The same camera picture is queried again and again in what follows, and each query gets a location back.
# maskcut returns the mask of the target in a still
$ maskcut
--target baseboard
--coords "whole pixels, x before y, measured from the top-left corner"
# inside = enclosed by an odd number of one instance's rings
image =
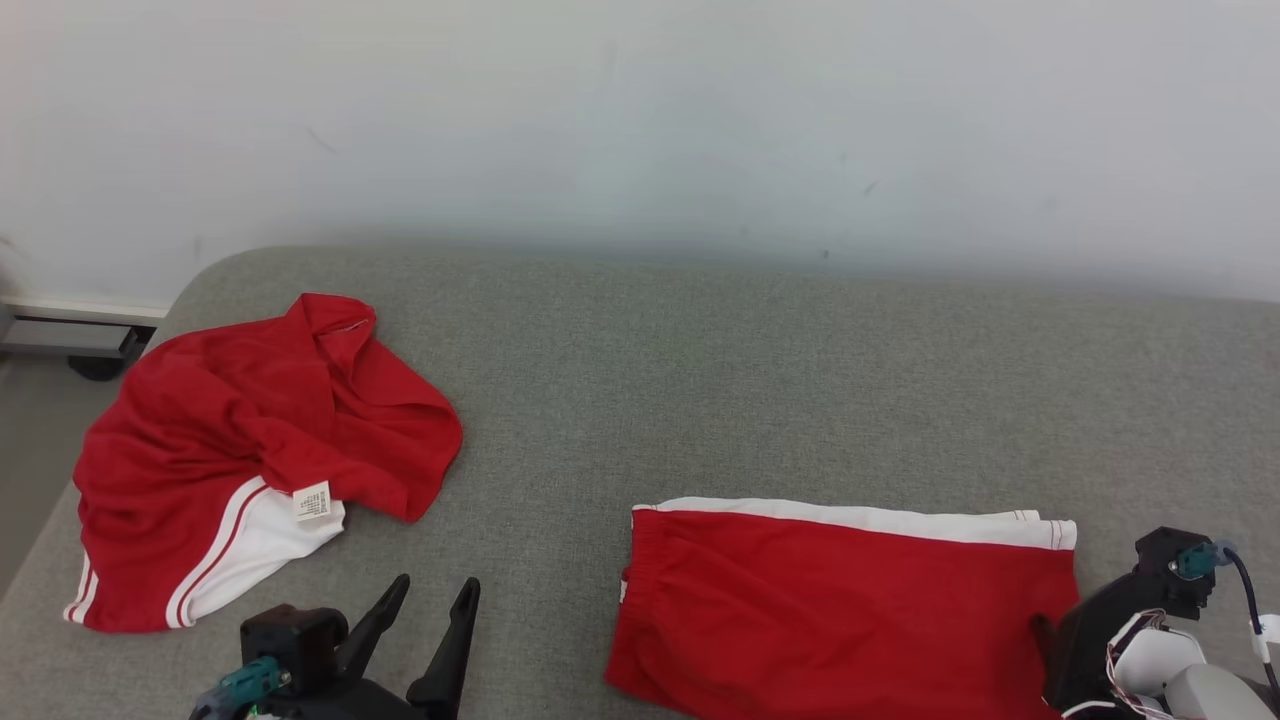
[[[14,315],[47,320],[76,320],[82,323],[118,323],[123,325],[156,327],[169,313],[168,307],[142,307],[137,305],[110,305],[106,302],[79,302],[74,300],[47,300],[42,297],[0,296]]]

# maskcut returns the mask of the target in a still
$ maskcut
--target white stripe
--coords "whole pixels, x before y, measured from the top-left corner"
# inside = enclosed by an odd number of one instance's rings
[[[1027,511],[1028,520],[1012,512],[1000,515],[925,515],[879,507],[828,507],[791,500],[721,500],[714,497],[680,497],[659,505],[636,505],[634,511],[658,512],[739,512],[780,520],[805,520],[824,525],[841,525],[877,533],[951,542],[1009,544],[1044,550],[1074,550],[1075,523],[1039,520],[1039,514]]]
[[[200,575],[205,573],[218,559],[218,555],[223,551],[228,542],[232,539],[232,530],[236,529],[236,516],[239,515],[241,507],[243,507],[244,501],[248,496],[253,495],[260,487],[266,486],[266,482],[261,475],[247,480],[232,495],[230,500],[227,501],[227,507],[223,509],[223,519],[218,524],[218,534],[214,536],[214,542],[209,544],[209,550],[205,551],[205,556],[196,564],[195,568],[187,573],[187,577],[178,583],[174,588],[173,594],[169,596],[169,603],[164,610],[164,620],[170,628],[183,628],[179,612],[182,609],[178,603],[182,601],[182,596],[187,593],[187,589],[200,579]]]
[[[79,603],[76,610],[72,611],[72,623],[84,624],[84,615],[88,612],[88,606],[93,605],[93,596],[97,594],[97,573],[88,574],[88,592],[84,594],[84,602]]]
[[[88,553],[87,552],[84,553],[84,564],[81,566],[81,584],[79,584],[79,588],[77,588],[77,591],[76,591],[76,601],[72,602],[70,605],[68,605],[63,610],[63,620],[67,620],[69,623],[72,620],[72,611],[76,610],[77,605],[79,605],[81,602],[84,601],[84,584],[86,583],[88,583]]]

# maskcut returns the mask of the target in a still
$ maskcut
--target gray fabric surface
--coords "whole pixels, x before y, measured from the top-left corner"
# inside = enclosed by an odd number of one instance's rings
[[[356,616],[410,573],[369,671],[389,688],[476,575],[463,717],[667,717],[600,675],[628,509],[685,495],[1034,507],[1079,523],[1085,591],[1167,524],[1236,541],[1280,609],[1276,306],[307,247],[206,270],[161,336],[303,291],[375,306],[379,338],[454,404],[466,439],[439,500],[416,525],[353,511],[192,629],[111,637],[59,618],[81,566],[70,491],[0,606],[6,716],[184,717],[236,666],[242,619]],[[1244,615],[1222,574],[1196,632],[1257,676]]]

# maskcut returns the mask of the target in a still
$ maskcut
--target red garment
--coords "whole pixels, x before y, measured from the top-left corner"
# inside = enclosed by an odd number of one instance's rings
[[[280,318],[188,333],[145,355],[76,465],[87,559],[64,616],[109,632],[189,624],[193,592],[223,583],[225,603],[317,546],[273,550],[298,530],[271,503],[288,507],[280,493],[323,480],[337,501],[421,518],[462,427],[374,340],[374,324],[358,300],[308,293]],[[319,543],[340,530],[338,518]],[[228,556],[242,566],[224,569]],[[229,571],[241,573],[232,589]]]
[[[704,720],[1048,720],[1068,521],[682,498],[632,514],[605,679]]]

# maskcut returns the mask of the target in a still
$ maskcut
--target white wall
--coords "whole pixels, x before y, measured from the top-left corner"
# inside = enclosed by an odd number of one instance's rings
[[[4,0],[12,295],[465,238],[1280,300],[1280,0]]]

